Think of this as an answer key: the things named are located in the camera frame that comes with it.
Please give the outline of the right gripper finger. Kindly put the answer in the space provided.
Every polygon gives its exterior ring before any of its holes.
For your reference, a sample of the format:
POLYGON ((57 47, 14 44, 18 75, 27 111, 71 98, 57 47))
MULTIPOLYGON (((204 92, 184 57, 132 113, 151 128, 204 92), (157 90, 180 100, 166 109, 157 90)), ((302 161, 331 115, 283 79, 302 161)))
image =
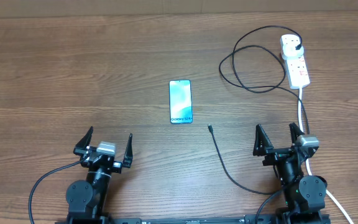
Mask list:
POLYGON ((266 156, 274 147, 261 124, 255 127, 254 156, 266 156))
POLYGON ((304 132, 295 123, 290 123, 289 128, 292 144, 295 146, 301 146, 301 137, 304 135, 304 132))

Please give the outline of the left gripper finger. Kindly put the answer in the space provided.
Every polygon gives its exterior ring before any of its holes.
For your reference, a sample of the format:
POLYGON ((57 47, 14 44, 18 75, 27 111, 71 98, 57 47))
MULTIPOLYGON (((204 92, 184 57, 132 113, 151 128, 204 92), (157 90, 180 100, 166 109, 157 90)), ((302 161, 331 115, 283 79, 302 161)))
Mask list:
POLYGON ((91 126, 87 133, 81 138, 81 140, 76 143, 75 150, 85 150, 90 144, 92 133, 93 127, 91 126))
POLYGON ((126 151, 124 154, 124 159, 122 162, 122 166, 125 168, 130 168, 132 165, 132 161, 133 161, 133 152, 132 152, 132 133, 130 133, 129 135, 129 139, 127 142, 127 146, 126 146, 126 151))

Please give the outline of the blue screen Galaxy smartphone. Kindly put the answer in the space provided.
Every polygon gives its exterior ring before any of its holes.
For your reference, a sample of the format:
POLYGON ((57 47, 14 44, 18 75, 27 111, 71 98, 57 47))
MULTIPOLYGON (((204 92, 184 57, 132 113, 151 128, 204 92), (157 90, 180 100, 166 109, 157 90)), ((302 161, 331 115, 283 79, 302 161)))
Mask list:
POLYGON ((169 81, 170 122, 188 124, 193 122, 191 82, 189 80, 169 81))

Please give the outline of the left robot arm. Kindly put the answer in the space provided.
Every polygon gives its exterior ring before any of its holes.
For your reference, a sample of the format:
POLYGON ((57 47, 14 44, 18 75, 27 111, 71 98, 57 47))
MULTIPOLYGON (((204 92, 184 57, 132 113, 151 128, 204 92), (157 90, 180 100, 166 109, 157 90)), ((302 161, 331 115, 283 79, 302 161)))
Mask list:
POLYGON ((104 211, 109 183, 113 173, 130 168, 133 161, 132 137, 129 135, 123 160, 116 161, 116 145, 102 141, 90 146, 93 127, 75 145, 73 153, 80 156, 79 164, 87 168, 85 180, 73 182, 66 191, 68 202, 67 223, 114 223, 104 211))

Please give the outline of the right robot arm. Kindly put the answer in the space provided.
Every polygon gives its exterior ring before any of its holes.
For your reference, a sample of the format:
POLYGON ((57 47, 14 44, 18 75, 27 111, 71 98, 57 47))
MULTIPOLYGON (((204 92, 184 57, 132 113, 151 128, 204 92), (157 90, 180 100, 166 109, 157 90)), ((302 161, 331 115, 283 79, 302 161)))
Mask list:
POLYGON ((324 198, 328 186, 318 175, 304 175, 301 165, 311 158, 319 148, 316 136, 305 134, 295 124, 289 124, 291 146, 275 149, 261 125, 255 127, 254 156, 263 156, 264 166, 272 166, 280 180, 281 189, 273 193, 259 207, 254 222, 260 221, 260 213, 267 202, 280 194, 286 206, 276 209, 265 218, 271 223, 330 223, 328 215, 322 215, 324 198))

